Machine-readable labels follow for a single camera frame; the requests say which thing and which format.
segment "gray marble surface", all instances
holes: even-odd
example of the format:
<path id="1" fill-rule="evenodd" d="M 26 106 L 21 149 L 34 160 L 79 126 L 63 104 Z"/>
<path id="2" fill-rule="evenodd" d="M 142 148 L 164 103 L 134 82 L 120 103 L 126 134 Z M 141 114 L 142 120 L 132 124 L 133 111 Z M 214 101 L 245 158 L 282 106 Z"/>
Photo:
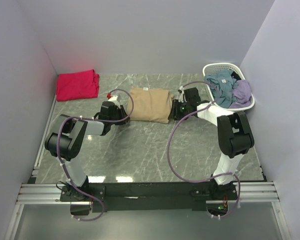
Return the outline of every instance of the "gray marble surface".
<path id="1" fill-rule="evenodd" d="M 99 97 L 94 99 L 57 102 L 52 124 L 62 113 L 70 116 L 92 117 L 100 110 L 106 94 L 115 88 L 130 90 L 132 86 L 169 89 L 177 96 L 180 85 L 203 80 L 202 74 L 102 74 Z M 204 84 L 193 84 L 201 99 L 209 99 Z M 123 105 L 127 96 L 121 94 Z M 176 124 L 131 121 L 127 125 L 112 126 L 106 136 L 88 135 L 84 139 L 79 158 L 91 182 L 169 182 L 179 181 L 171 172 L 166 157 L 166 146 Z M 170 156 L 173 166 L 183 177 L 203 179 L 217 167 L 221 151 L 217 128 L 195 117 L 184 121 L 172 139 Z M 263 180 L 255 149 L 241 160 L 237 174 L 241 180 Z M 44 150 L 36 183 L 56 183 L 65 180 L 57 160 Z"/>

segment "white wall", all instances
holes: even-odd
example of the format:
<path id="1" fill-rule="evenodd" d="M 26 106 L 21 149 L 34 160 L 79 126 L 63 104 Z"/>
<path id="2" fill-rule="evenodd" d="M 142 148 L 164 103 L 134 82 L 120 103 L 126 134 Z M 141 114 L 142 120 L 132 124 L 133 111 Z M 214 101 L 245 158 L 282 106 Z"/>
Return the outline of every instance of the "white wall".
<path id="1" fill-rule="evenodd" d="M 276 0 L 241 68 L 256 98 L 256 148 L 300 239 L 300 0 Z"/>
<path id="2" fill-rule="evenodd" d="M 240 64 L 274 0 L 18 0 L 58 73 Z"/>
<path id="3" fill-rule="evenodd" d="M 15 0 L 0 0 L 0 239 L 27 182 L 54 95 L 56 72 Z"/>

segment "gray floor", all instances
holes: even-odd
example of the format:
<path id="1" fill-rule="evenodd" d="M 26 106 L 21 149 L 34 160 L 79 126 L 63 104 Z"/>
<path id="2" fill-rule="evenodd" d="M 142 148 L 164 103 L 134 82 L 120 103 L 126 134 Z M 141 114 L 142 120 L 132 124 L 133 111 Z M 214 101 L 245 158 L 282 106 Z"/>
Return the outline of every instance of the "gray floor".
<path id="1" fill-rule="evenodd" d="M 131 86 L 169 89 L 177 95 L 180 85 L 203 80 L 202 74 L 102 74 L 99 97 L 57 102 L 52 123 L 62 113 L 92 117 L 100 110 L 106 94 L 115 88 L 130 90 Z M 193 84 L 201 99 L 208 99 L 204 84 Z M 121 94 L 126 106 L 127 96 Z M 113 126 L 106 136 L 87 136 L 79 157 L 90 181 L 94 182 L 169 182 L 178 181 L 167 164 L 166 145 L 176 122 L 169 124 L 131 121 Z M 183 122 L 172 140 L 170 155 L 179 173 L 190 179 L 209 177 L 217 167 L 221 151 L 217 128 L 195 117 Z M 238 172 L 241 180 L 263 180 L 255 149 L 241 160 Z M 44 150 L 36 183 L 56 183 L 65 180 L 57 160 Z"/>
<path id="2" fill-rule="evenodd" d="M 190 210 L 112 211 L 91 222 L 68 205 L 26 205 L 15 240 L 281 240 L 271 203 L 242 203 L 227 218 Z"/>

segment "purple cloth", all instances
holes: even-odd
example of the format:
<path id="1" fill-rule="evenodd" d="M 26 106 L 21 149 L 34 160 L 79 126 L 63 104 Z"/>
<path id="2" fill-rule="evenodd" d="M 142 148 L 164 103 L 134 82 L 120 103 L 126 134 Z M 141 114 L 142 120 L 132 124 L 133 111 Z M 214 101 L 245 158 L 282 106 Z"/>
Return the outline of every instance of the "purple cloth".
<path id="1" fill-rule="evenodd" d="M 248 81 L 246 80 L 239 80 L 236 82 L 238 84 L 238 87 L 233 89 L 233 96 L 235 96 L 237 98 L 238 101 L 232 103 L 230 105 L 230 109 L 239 109 L 239 108 L 244 108 L 244 107 L 248 107 L 251 105 L 251 96 L 252 96 L 252 92 L 251 92 L 251 88 L 250 85 L 248 83 Z"/>

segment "white plastic basket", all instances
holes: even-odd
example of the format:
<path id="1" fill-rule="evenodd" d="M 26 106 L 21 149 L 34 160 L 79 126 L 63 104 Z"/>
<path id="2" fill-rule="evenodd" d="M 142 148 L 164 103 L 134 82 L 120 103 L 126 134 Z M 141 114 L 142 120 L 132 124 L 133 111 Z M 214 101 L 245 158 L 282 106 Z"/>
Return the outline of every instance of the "white plastic basket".
<path id="1" fill-rule="evenodd" d="M 222 62 L 222 63 L 212 63 L 212 64 L 208 64 L 206 65 L 204 68 L 203 68 L 203 76 L 205 77 L 205 75 L 207 74 L 216 74 L 218 73 L 220 70 L 222 69 L 230 69 L 230 70 L 233 70 L 234 72 L 236 72 L 240 77 L 241 79 L 245 79 L 243 73 L 241 72 L 241 70 L 239 69 L 238 66 L 234 65 L 234 64 L 231 64 L 231 63 L 225 63 L 225 62 Z M 214 100 L 213 98 L 213 95 L 212 95 L 212 92 L 210 90 L 210 86 L 208 86 L 208 90 L 209 90 L 209 93 L 210 93 L 210 96 L 212 98 L 212 100 Z M 255 99 L 254 99 L 254 96 L 253 96 L 253 93 L 252 93 L 252 96 L 251 96 L 251 105 L 250 106 L 247 106 L 247 107 L 242 107 L 242 108 L 226 108 L 226 110 L 229 110 L 229 111 L 234 111 L 234 112 L 239 112 L 239 111 L 245 111 L 247 109 L 251 109 L 255 104 Z"/>

